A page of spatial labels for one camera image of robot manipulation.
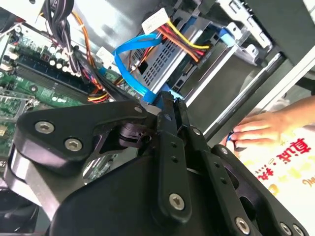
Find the bolt hole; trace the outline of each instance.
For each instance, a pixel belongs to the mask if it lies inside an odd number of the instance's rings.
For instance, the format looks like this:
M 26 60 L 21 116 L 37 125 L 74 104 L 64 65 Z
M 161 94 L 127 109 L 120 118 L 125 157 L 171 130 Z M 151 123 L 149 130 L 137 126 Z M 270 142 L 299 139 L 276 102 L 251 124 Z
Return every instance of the bolt hole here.
M 149 141 L 151 141 L 151 136 L 150 135 L 146 135 L 146 136 L 143 136 L 142 138 L 142 142 L 144 143 L 148 143 Z
M 225 178 L 221 178 L 220 180 L 223 184 L 227 184 L 227 181 L 225 180 Z
M 178 163 L 178 159 L 176 156 L 171 156 L 171 160 L 174 162 L 174 163 Z
M 70 147 L 73 147 L 73 148 L 77 148 L 77 147 L 78 147 L 78 144 L 75 143 L 75 142 L 71 142 L 71 143 L 69 143 L 69 146 L 70 146 Z
M 42 130 L 49 130 L 49 126 L 46 125 L 46 124 L 41 124 L 39 127 L 40 127 L 40 129 L 42 129 Z
M 240 222 L 240 226 L 241 226 L 241 227 L 242 227 L 242 229 L 244 229 L 244 230 L 245 230 L 245 229 L 247 229 L 247 227 L 246 227 L 246 225 L 244 224 L 244 222 L 243 222 L 243 221 L 241 221 L 241 222 Z

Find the yellow wire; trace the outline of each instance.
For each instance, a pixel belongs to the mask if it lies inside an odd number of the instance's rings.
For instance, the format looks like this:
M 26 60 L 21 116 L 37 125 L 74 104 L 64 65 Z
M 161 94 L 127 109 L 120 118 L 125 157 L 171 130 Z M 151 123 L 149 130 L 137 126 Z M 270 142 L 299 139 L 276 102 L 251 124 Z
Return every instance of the yellow wire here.
M 89 97 L 89 98 L 88 98 L 88 101 L 100 100 L 100 99 L 102 99 L 102 98 L 104 98 L 104 97 L 106 97 L 106 96 L 107 96 L 107 93 L 104 94 L 104 95 L 102 95 L 101 97 Z
M 171 21 L 167 22 L 168 25 L 174 30 L 174 32 L 181 37 L 182 40 L 184 40 L 185 43 L 187 43 L 189 46 L 197 49 L 208 49 L 210 48 L 209 46 L 198 46 L 193 43 L 190 43 L 188 39 L 185 38 L 185 36 L 182 35 L 182 33 L 179 32 L 179 30 L 173 25 Z

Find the orange wire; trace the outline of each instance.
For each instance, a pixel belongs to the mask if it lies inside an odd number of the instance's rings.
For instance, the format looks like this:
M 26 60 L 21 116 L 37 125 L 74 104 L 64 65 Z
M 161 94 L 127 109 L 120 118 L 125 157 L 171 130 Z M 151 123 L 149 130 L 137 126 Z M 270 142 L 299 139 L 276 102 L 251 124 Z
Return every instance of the orange wire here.
M 78 22 L 78 24 L 80 26 L 83 26 L 82 31 L 83 31 L 83 35 L 84 35 L 85 45 L 87 48 L 87 58 L 88 58 L 89 62 L 91 63 L 91 65 L 95 67 L 95 62 L 93 60 L 93 57 L 91 54 L 91 49 L 90 49 L 90 41 L 89 41 L 88 31 L 85 28 L 83 21 L 81 20 L 80 16 L 75 12 L 72 12 L 72 14 L 73 14 L 74 18 L 76 19 L 76 21 Z
M 176 41 L 176 39 L 174 39 L 172 36 L 170 36 L 169 34 L 165 33 L 164 31 L 162 31 L 161 29 L 157 29 L 157 30 L 160 33 L 162 33 L 163 35 L 165 35 L 170 41 L 172 41 L 177 46 L 179 46 L 181 49 L 183 49 L 185 52 L 187 52 L 196 62 L 198 62 L 198 58 L 192 52 L 190 52 L 187 48 L 185 48 L 181 43 Z

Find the black plastic panel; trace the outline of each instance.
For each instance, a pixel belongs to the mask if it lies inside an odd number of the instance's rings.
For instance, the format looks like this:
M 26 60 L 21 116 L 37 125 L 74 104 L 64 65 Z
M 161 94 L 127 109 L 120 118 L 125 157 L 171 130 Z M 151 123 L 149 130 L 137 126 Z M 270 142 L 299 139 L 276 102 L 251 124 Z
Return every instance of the black plastic panel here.
M 303 0 L 247 0 L 247 3 L 294 65 L 315 45 L 315 24 Z

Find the cable tie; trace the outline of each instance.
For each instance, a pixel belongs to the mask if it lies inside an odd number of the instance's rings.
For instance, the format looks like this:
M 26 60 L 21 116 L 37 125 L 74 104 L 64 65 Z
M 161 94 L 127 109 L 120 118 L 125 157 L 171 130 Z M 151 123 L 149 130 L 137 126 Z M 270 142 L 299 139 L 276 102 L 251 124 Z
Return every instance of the cable tie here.
M 65 53 L 65 54 L 67 54 L 67 55 L 68 55 L 68 57 L 69 57 L 69 56 L 72 56 L 72 54 L 73 54 L 73 51 L 71 51 L 71 52 L 68 52 L 68 51 L 67 51 L 67 50 L 65 49 L 65 50 L 64 50 L 64 53 Z

